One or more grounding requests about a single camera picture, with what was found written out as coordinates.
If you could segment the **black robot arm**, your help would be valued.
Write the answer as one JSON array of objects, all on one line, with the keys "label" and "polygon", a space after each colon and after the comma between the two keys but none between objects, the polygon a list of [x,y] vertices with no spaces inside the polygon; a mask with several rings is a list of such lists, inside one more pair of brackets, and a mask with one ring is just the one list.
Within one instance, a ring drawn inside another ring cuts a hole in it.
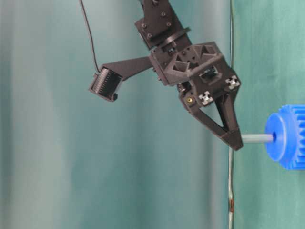
[{"label": "black robot arm", "polygon": [[230,148],[243,147],[234,101],[241,82],[214,42],[192,44],[167,0],[141,1],[135,23],[164,85],[177,86],[184,108]]}]

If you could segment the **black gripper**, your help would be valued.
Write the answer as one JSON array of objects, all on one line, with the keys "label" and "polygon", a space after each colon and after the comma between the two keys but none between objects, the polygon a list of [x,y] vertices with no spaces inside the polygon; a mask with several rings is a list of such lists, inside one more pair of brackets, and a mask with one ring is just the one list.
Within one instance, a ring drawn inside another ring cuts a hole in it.
[{"label": "black gripper", "polygon": [[[215,42],[191,44],[182,36],[149,42],[150,60],[162,83],[177,86],[185,109],[235,151],[243,141],[234,102],[241,82]],[[201,108],[215,103],[223,123],[217,124]]]}]

